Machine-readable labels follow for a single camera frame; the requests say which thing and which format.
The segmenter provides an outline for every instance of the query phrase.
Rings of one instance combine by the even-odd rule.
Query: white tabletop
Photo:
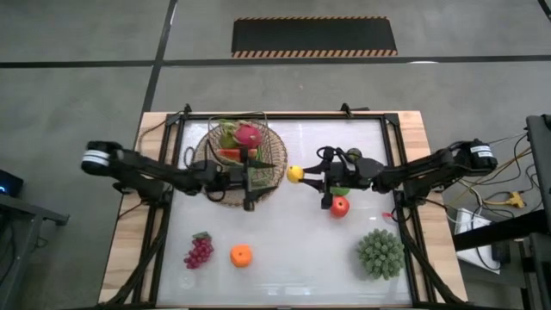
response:
[[[288,164],[319,163],[321,146],[359,148],[364,157],[387,163],[379,121],[270,121],[282,138]],[[196,147],[207,133],[205,121],[186,121],[182,150]],[[183,155],[180,156],[183,168]],[[352,190],[350,211],[335,219],[320,207],[321,194],[286,178],[256,211],[222,206],[203,194],[176,192],[170,215],[158,291],[159,306],[383,306],[411,305],[406,271],[389,281],[369,278],[356,245],[375,228],[398,233],[381,214],[393,209],[391,195]],[[214,253],[198,270],[183,259],[192,235],[208,231]],[[230,250],[247,244],[252,264],[233,266]]]

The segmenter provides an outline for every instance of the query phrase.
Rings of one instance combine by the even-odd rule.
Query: hazard stripe tape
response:
[[[397,56],[398,51],[375,50],[295,50],[295,51],[237,51],[232,58],[323,58],[323,57],[386,57]]]
[[[276,21],[276,20],[342,20],[342,19],[388,19],[387,16],[277,16],[277,17],[239,17],[235,21]]]

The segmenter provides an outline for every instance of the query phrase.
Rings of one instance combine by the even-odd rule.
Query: green succulent plant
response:
[[[358,255],[363,268],[375,279],[388,280],[404,268],[404,245],[386,229],[375,229],[360,241]]]

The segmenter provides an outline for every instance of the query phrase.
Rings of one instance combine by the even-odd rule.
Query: orange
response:
[[[235,245],[230,251],[230,259],[235,267],[247,267],[252,262],[251,248],[248,245]]]

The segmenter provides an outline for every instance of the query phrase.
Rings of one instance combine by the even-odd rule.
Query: grapes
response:
[[[186,263],[186,268],[189,270],[197,269],[207,262],[214,251],[212,239],[207,232],[197,233],[193,238],[191,243],[194,247],[192,250],[189,250],[187,257],[183,260]]]

